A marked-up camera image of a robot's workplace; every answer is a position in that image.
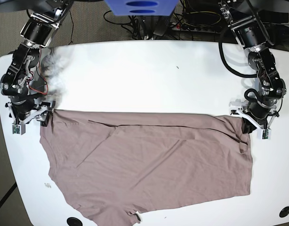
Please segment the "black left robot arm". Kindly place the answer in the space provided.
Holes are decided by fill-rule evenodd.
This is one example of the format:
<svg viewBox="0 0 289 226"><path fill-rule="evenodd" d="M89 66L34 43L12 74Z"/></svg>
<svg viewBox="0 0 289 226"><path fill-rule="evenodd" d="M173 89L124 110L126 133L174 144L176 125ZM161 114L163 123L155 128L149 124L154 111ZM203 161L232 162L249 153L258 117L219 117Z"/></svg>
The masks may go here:
<svg viewBox="0 0 289 226"><path fill-rule="evenodd" d="M232 11L237 10L239 3L235 0L219 2L220 11L227 22L227 27L220 34L218 42L220 58L225 68L234 75L244 79L258 79L258 89L249 88L244 92L245 101L230 102L232 115L239 115L243 119L242 132L249 134L254 130L260 139L269 139L270 126L276 117L279 117L278 101L282 101L287 89L283 79L275 67L274 55L268 44L273 45L268 31L262 23L257 10L248 0L248 16L237 19ZM225 34L231 31L240 47L247 52L249 66L254 74L243 74L233 69L227 63L223 50Z"/></svg>

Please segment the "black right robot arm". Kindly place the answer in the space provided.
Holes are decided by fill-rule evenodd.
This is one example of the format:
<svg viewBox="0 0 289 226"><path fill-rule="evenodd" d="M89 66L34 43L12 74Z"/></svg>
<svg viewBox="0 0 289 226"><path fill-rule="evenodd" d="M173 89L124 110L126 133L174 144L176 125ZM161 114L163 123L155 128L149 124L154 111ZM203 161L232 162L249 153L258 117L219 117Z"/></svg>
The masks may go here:
<svg viewBox="0 0 289 226"><path fill-rule="evenodd" d="M49 45L72 5L72 0L0 0L0 12L24 10L29 18L20 32L24 40L13 52L12 62L0 80L2 95L10 99L6 107L15 134L22 134L25 124L36 117L47 117L53 110L47 103L35 104L45 93L30 93L31 69L40 63L41 49Z"/></svg>

